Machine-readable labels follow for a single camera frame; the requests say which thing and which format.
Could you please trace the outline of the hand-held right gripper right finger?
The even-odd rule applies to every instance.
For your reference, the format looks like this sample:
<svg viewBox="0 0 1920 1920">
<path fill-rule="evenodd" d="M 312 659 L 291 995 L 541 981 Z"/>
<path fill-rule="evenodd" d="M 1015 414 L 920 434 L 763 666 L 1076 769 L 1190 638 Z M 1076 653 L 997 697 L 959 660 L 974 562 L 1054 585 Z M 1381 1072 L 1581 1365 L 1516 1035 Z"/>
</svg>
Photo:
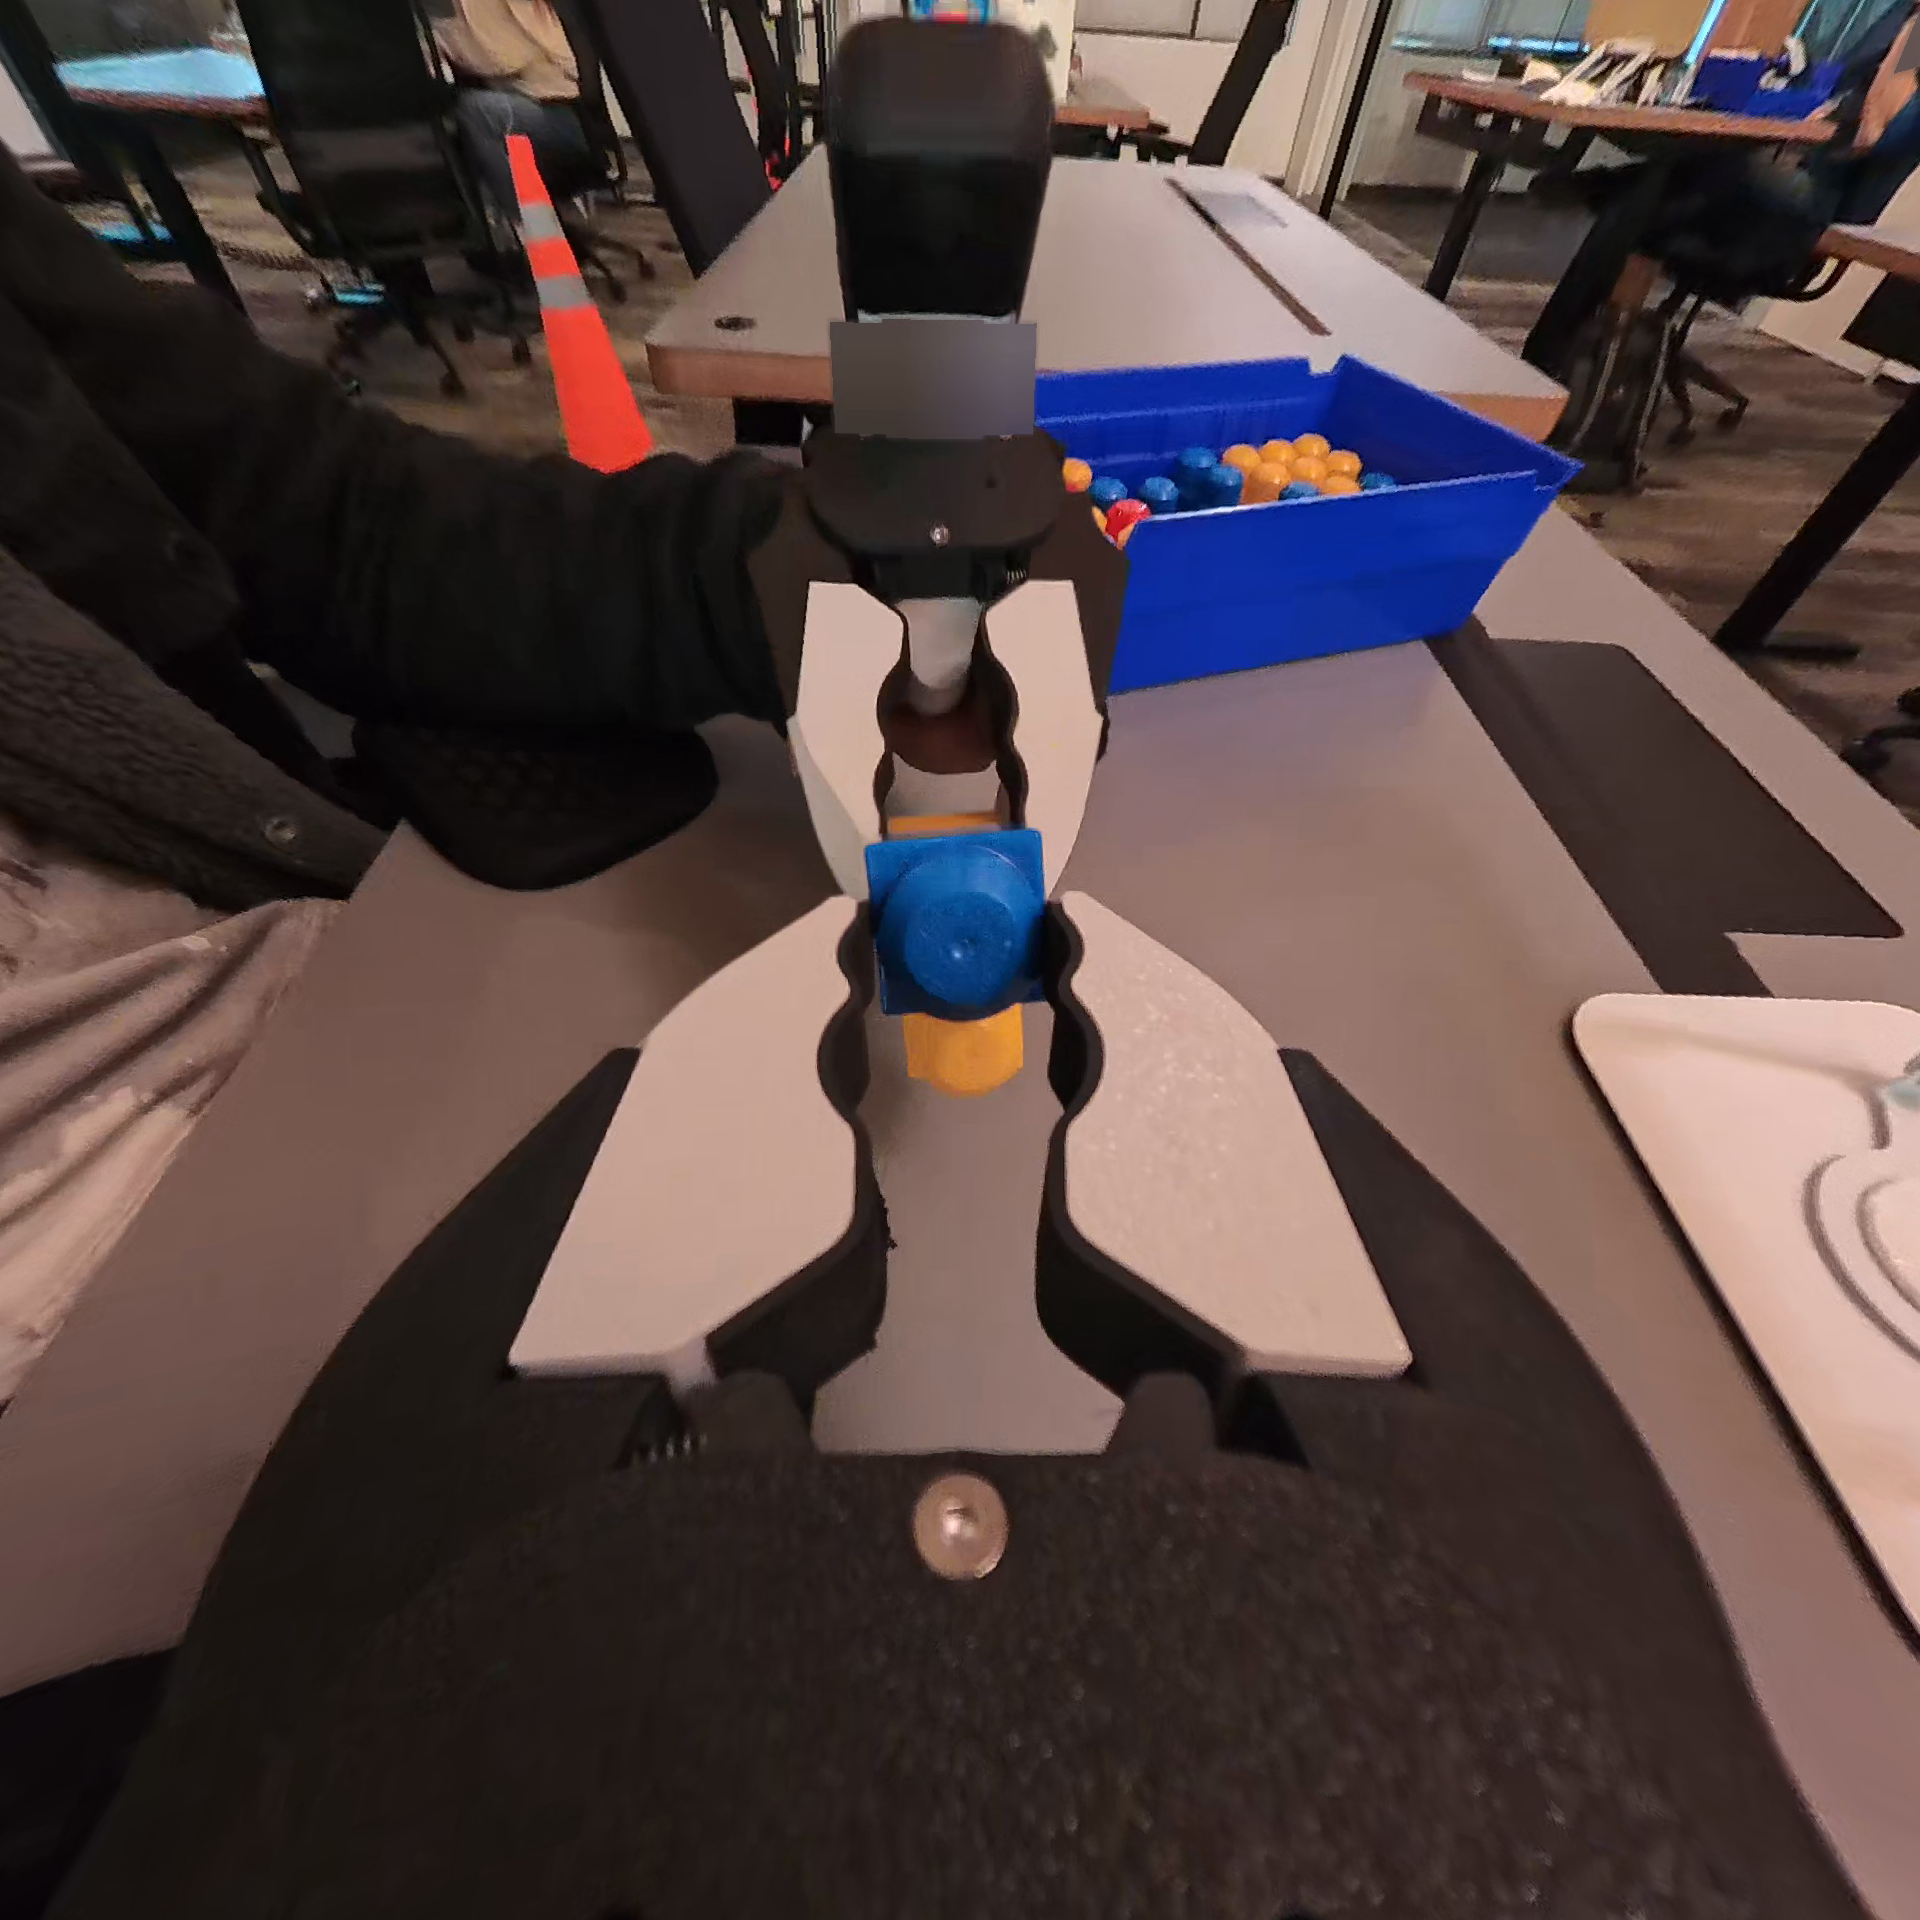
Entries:
<svg viewBox="0 0 1920 1920">
<path fill-rule="evenodd" d="M 1125 1400 L 1187 1376 L 1396 1380 L 1413 1365 L 1281 1046 L 1206 971 L 1089 893 L 1047 909 L 1061 1118 L 1036 1305 Z"/>
</svg>

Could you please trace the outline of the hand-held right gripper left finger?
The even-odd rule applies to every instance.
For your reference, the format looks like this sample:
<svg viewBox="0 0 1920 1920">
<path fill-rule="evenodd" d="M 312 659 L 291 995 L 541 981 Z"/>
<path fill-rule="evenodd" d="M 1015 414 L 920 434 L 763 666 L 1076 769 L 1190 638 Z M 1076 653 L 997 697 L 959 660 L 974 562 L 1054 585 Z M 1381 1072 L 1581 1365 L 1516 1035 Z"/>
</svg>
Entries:
<svg viewBox="0 0 1920 1920">
<path fill-rule="evenodd" d="M 527 1379 L 777 1376 L 809 1408 L 887 1291 L 868 1088 L 872 954 L 832 896 L 654 1026 L 509 1346 Z"/>
</svg>

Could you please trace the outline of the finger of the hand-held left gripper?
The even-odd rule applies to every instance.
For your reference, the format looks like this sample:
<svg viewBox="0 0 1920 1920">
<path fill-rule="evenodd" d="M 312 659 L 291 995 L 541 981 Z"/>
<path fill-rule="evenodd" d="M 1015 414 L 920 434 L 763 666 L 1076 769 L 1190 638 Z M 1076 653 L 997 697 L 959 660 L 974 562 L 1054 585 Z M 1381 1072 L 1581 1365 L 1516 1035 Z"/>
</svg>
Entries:
<svg viewBox="0 0 1920 1920">
<path fill-rule="evenodd" d="M 788 749 L 806 817 L 843 896 L 865 900 L 892 747 L 879 696 L 905 659 L 905 621 L 855 584 L 809 584 Z"/>
<path fill-rule="evenodd" d="M 1029 580 L 985 608 L 974 650 L 1006 824 L 1040 836 L 1047 889 L 1062 884 L 1107 726 L 1078 618 L 1069 584 Z"/>
</svg>

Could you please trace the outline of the blue single-stud block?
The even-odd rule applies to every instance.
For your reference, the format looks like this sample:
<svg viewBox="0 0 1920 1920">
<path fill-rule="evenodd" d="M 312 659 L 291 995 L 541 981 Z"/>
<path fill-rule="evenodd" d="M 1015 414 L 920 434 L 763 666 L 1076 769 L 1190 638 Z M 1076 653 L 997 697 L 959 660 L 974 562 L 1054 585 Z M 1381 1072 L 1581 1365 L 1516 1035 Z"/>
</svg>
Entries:
<svg viewBox="0 0 1920 1920">
<path fill-rule="evenodd" d="M 864 865 L 884 1016 L 972 1022 L 1043 995 L 1040 832 L 892 836 Z"/>
</svg>

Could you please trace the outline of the blue plastic bin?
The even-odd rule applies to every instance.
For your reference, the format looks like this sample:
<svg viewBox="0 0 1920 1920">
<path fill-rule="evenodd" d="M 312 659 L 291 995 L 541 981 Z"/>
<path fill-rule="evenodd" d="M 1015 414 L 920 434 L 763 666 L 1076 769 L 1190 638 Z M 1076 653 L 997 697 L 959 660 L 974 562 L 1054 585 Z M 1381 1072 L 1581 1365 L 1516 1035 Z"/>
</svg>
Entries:
<svg viewBox="0 0 1920 1920">
<path fill-rule="evenodd" d="M 1097 482 L 1156 488 L 1121 555 L 1110 691 L 1164 689 L 1441 638 L 1577 473 L 1577 459 L 1356 356 L 1043 372 L 1037 425 Z M 1204 489 L 1196 458 L 1318 436 L 1352 491 Z"/>
</svg>

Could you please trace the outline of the yellow two-stud block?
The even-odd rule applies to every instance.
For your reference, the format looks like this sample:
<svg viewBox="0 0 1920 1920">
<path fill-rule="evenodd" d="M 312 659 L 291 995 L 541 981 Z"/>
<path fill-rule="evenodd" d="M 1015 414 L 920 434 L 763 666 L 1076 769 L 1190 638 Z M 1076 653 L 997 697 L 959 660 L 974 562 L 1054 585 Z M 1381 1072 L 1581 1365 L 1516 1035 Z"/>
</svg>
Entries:
<svg viewBox="0 0 1920 1920">
<path fill-rule="evenodd" d="M 897 813 L 895 838 L 995 832 L 998 820 L 985 810 Z M 948 1098 L 985 1098 L 1013 1081 L 1023 1068 L 1023 1005 L 1013 1001 L 991 1016 L 945 1017 L 901 1013 L 902 1064 L 908 1076 Z"/>
</svg>

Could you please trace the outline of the pile of colourful blocks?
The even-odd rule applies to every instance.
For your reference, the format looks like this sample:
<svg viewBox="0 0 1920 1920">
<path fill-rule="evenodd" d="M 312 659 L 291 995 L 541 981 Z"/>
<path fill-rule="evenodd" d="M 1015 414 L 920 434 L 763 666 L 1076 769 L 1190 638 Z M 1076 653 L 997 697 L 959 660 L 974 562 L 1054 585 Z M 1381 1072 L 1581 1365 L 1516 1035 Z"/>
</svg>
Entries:
<svg viewBox="0 0 1920 1920">
<path fill-rule="evenodd" d="M 1089 506 L 1097 531 L 1126 547 L 1136 528 L 1193 514 L 1239 513 L 1342 497 L 1384 497 L 1404 488 L 1352 449 L 1308 433 L 1293 438 L 1187 444 L 1167 456 L 1065 456 L 1068 497 Z"/>
</svg>

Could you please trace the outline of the grey wood-edged table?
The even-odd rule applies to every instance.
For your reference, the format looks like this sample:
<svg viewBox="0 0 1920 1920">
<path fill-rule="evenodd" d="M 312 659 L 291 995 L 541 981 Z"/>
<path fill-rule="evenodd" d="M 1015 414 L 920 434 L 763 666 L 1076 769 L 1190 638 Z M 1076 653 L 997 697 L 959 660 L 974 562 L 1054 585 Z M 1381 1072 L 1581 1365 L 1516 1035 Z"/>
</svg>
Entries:
<svg viewBox="0 0 1920 1920">
<path fill-rule="evenodd" d="M 1169 190 L 1239 190 L 1287 220 L 1281 275 L 1332 326 L 1308 337 Z M 659 393 L 824 402 L 841 321 L 827 158 L 809 156 L 646 337 Z M 1056 160 L 1023 293 L 1043 372 L 1342 356 L 1547 441 L 1568 393 L 1279 188 L 1220 168 Z"/>
</svg>

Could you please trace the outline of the orange traffic cone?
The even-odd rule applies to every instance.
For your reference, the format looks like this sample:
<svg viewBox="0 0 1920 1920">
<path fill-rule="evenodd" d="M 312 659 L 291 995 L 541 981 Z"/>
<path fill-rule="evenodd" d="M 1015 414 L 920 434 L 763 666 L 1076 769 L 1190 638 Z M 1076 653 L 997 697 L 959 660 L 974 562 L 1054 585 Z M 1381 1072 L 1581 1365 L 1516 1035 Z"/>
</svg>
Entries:
<svg viewBox="0 0 1920 1920">
<path fill-rule="evenodd" d="M 598 473 L 624 473 L 652 458 L 654 436 L 549 197 L 532 141 L 508 134 L 505 154 L 567 456 Z"/>
</svg>

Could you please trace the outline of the white document stand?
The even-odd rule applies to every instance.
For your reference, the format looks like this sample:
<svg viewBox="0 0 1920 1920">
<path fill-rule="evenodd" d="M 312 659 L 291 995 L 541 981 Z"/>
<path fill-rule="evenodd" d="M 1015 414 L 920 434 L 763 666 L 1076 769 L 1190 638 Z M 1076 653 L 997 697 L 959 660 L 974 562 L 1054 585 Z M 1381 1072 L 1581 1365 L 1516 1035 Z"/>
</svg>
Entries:
<svg viewBox="0 0 1920 1920">
<path fill-rule="evenodd" d="M 1601 995 L 1571 1035 L 1889 1612 L 1915 1628 L 1915 1011 Z"/>
</svg>

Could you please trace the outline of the black office chair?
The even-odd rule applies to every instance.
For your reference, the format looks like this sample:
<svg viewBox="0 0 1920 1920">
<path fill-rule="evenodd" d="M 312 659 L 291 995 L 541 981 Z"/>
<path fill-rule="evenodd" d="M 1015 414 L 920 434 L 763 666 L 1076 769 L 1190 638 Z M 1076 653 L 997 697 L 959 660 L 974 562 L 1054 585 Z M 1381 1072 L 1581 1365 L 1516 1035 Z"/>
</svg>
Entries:
<svg viewBox="0 0 1920 1920">
<path fill-rule="evenodd" d="M 1268 66 L 1287 45 L 1295 11 L 1295 2 L 1253 2 L 1223 81 L 1187 144 L 1189 163 L 1227 163 Z"/>
<path fill-rule="evenodd" d="M 291 182 L 254 158 L 264 211 L 321 268 L 360 296 L 339 310 L 326 369 L 349 388 L 384 329 L 438 361 L 438 388 L 465 395 L 449 349 L 488 314 L 527 361 L 511 264 L 463 154 L 438 51 L 420 4 L 241 2 L 271 141 Z"/>
<path fill-rule="evenodd" d="M 1715 372 L 1691 348 L 1710 306 L 1734 316 L 1753 302 L 1809 304 L 1837 282 L 1843 266 L 1809 253 L 1792 272 L 1734 272 L 1703 253 L 1680 253 L 1659 266 L 1656 304 L 1624 314 L 1605 306 L 1579 334 L 1571 364 L 1568 410 L 1551 446 L 1583 464 L 1615 464 L 1639 473 L 1649 429 L 1663 402 L 1675 412 L 1669 444 L 1695 436 L 1695 401 L 1719 401 L 1719 433 L 1743 420 L 1751 398 Z"/>
</svg>

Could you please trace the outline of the pale grey garment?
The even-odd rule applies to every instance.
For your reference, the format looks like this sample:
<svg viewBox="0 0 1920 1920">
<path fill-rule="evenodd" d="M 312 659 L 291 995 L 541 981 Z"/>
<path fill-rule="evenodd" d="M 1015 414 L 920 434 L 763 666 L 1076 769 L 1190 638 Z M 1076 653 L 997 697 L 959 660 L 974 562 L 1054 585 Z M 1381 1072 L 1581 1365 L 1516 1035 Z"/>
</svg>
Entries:
<svg viewBox="0 0 1920 1920">
<path fill-rule="evenodd" d="M 339 913 L 191 904 L 4 824 L 1 1401 Z"/>
</svg>

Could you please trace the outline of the dark fleece jacket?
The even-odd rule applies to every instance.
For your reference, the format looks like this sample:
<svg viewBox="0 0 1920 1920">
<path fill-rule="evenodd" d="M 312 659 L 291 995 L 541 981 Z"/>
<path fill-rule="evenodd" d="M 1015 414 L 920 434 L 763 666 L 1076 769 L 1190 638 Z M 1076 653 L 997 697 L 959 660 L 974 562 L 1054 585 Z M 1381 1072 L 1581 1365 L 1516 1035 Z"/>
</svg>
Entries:
<svg viewBox="0 0 1920 1920">
<path fill-rule="evenodd" d="M 1 561 L 4 817 L 136 880 L 239 913 L 347 899 L 388 832 L 229 731 Z"/>
</svg>

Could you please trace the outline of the wood-edged office table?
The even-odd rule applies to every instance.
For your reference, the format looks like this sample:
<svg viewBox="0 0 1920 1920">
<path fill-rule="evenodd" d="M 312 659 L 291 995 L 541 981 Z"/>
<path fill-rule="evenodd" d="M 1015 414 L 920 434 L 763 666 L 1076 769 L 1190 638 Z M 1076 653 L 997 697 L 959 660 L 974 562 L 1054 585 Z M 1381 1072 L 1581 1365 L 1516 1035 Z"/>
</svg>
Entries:
<svg viewBox="0 0 1920 1920">
<path fill-rule="evenodd" d="M 1868 348 L 1915 366 L 1915 233 L 1839 225 L 1822 236 L 1817 251 L 1831 266 L 1880 272 L 1885 282 L 1901 289 L 1895 302 L 1901 314 L 1897 321 L 1870 324 L 1873 338 Z M 1734 660 L 1780 659 L 1803 666 L 1859 660 L 1861 641 L 1829 630 L 1784 634 L 1784 621 L 1887 493 L 1907 481 L 1915 458 L 1918 393 L 1908 386 L 1900 408 L 1817 500 L 1740 606 L 1716 627 L 1711 646 Z"/>
<path fill-rule="evenodd" d="M 1807 148 L 1835 138 L 1827 114 L 1789 122 L 1753 113 L 1661 102 L 1557 102 L 1541 90 L 1513 81 L 1461 81 L 1414 70 L 1404 90 L 1421 98 L 1414 130 L 1421 138 L 1471 156 L 1471 170 L 1447 220 L 1438 251 L 1424 280 L 1424 293 L 1444 304 L 1465 264 L 1473 232 L 1508 168 L 1541 168 L 1557 154 L 1547 130 L 1568 133 L 1566 154 L 1581 156 L 1592 139 L 1607 138 L 1655 168 L 1653 197 L 1672 163 L 1689 150 Z"/>
<path fill-rule="evenodd" d="M 116 211 L 97 229 L 108 246 L 135 266 L 182 268 L 204 293 L 244 310 L 222 251 L 159 147 L 159 126 L 212 128 L 247 147 L 271 123 L 252 59 L 184 45 L 57 62 L 43 107 L 86 194 Z"/>
</svg>

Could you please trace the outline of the small blue bin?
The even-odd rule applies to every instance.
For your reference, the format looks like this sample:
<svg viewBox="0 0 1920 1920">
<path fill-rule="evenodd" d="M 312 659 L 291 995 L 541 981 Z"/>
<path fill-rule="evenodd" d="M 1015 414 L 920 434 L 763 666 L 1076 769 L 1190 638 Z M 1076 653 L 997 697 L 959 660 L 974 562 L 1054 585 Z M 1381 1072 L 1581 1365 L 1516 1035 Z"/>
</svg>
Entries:
<svg viewBox="0 0 1920 1920">
<path fill-rule="evenodd" d="M 1789 69 L 1784 54 L 1710 51 L 1693 69 L 1687 105 L 1703 113 L 1805 122 L 1835 91 L 1843 62 Z"/>
</svg>

